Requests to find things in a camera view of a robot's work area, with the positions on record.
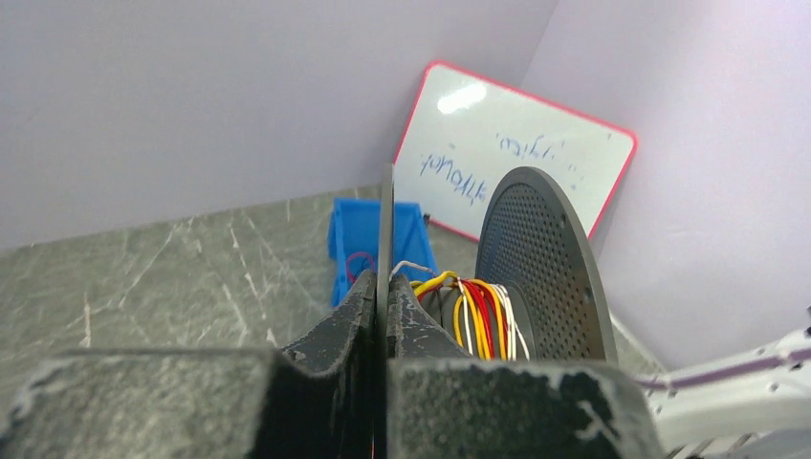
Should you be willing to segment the blue plastic bin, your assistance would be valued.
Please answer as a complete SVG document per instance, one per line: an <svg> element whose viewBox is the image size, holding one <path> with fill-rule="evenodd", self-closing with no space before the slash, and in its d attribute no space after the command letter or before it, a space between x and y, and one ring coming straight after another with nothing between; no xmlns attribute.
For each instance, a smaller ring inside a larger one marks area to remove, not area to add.
<svg viewBox="0 0 811 459"><path fill-rule="evenodd" d="M329 257L336 262L337 273L331 304L336 307L365 270L375 272L379 256L381 203L375 199L339 197L333 201L327 233ZM394 205L392 263L405 260L421 269L404 266L399 272L410 280L426 281L440 270L429 243L426 221L416 203Z"/></svg>

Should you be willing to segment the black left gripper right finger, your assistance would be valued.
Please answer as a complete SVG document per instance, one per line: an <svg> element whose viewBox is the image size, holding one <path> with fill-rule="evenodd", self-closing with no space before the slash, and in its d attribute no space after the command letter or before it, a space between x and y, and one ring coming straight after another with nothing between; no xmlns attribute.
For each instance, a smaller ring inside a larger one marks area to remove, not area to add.
<svg viewBox="0 0 811 459"><path fill-rule="evenodd" d="M389 285L390 458L661 458L642 391L603 361L482 361Z"/></svg>

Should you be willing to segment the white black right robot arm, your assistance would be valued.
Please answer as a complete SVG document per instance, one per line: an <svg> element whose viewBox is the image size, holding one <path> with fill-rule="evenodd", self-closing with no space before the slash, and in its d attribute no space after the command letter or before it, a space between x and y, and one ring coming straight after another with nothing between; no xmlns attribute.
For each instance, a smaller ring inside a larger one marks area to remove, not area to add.
<svg viewBox="0 0 811 459"><path fill-rule="evenodd" d="M668 458L807 458L810 329L636 378Z"/></svg>

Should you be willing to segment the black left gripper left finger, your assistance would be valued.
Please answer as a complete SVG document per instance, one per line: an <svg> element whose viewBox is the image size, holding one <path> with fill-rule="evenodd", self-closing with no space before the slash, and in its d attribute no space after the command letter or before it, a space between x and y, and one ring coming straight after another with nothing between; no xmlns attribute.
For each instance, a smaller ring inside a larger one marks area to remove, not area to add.
<svg viewBox="0 0 811 459"><path fill-rule="evenodd" d="M79 349L1 420L5 458L366 458L377 277L276 348Z"/></svg>

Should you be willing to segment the grey perforated cable spool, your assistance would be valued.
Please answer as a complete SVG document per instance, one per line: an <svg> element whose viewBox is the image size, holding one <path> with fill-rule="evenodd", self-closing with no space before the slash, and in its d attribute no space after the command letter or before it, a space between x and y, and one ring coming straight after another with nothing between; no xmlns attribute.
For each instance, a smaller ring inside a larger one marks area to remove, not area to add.
<svg viewBox="0 0 811 459"><path fill-rule="evenodd" d="M389 285L391 359L616 362L588 237L562 188L536 167L508 172L488 204L466 278Z"/></svg>

